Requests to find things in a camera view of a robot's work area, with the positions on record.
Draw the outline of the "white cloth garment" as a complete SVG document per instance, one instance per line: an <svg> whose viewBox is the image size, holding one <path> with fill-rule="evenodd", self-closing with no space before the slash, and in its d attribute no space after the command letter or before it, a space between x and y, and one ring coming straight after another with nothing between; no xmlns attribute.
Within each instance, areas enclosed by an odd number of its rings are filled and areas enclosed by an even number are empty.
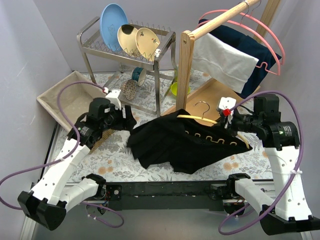
<svg viewBox="0 0 320 240"><path fill-rule="evenodd" d="M191 67L241 93L258 62L208 33L194 42Z"/></svg>

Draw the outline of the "black cloth garment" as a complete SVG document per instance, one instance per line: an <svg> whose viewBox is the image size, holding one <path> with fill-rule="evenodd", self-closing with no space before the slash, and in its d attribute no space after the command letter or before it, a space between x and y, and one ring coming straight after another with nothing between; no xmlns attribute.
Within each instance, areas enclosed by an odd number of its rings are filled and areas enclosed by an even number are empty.
<svg viewBox="0 0 320 240"><path fill-rule="evenodd" d="M187 114L180 109L130 132L127 147L143 168L168 162L175 172L191 175L227 157L252 150L218 124L207 126L179 117Z"/></svg>

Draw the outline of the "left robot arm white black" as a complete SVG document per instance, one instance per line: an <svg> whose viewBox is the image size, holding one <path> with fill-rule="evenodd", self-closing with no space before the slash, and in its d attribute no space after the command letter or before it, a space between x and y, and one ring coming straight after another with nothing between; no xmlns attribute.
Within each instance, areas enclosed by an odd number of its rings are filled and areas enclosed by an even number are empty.
<svg viewBox="0 0 320 240"><path fill-rule="evenodd" d="M53 165L30 191L19 194L17 200L23 213L53 231L63 222L67 212L82 201L103 199L107 193L107 182L97 174L83 177L81 182L70 188L65 188L65 185L105 131L131 131L136 123L131 106L117 108L107 98L94 98L88 112L78 117L75 128L68 133Z"/></svg>

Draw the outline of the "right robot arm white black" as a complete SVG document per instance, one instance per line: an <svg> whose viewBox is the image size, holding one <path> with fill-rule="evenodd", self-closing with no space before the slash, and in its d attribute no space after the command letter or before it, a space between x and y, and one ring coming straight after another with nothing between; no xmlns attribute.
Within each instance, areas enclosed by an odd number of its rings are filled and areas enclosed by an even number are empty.
<svg viewBox="0 0 320 240"><path fill-rule="evenodd" d="M244 174L229 177L227 195L243 197L258 218L230 232L222 226L224 236L238 234L256 223L269 235L317 231L319 218L313 216L305 198L300 165L304 153L304 136L299 114L292 101L275 90L251 95L252 114L237 114L240 106L232 97L221 97L217 111L220 124L227 130L254 133L262 141L273 175L276 198L272 199Z"/></svg>

